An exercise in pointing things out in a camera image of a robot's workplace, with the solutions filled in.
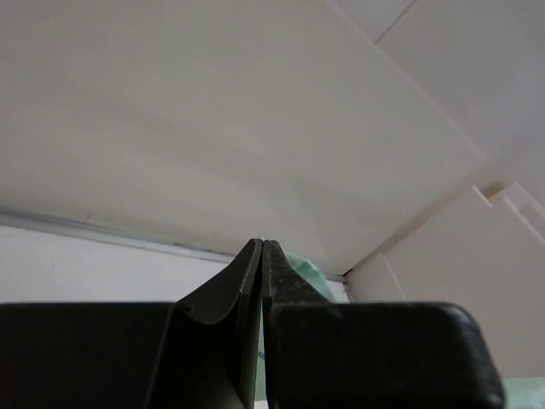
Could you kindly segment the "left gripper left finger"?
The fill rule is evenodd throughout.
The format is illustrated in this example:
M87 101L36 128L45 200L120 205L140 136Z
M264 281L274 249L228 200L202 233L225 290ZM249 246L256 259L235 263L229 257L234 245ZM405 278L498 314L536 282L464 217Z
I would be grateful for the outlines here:
M4 408L251 408L263 243L177 302L5 303Z

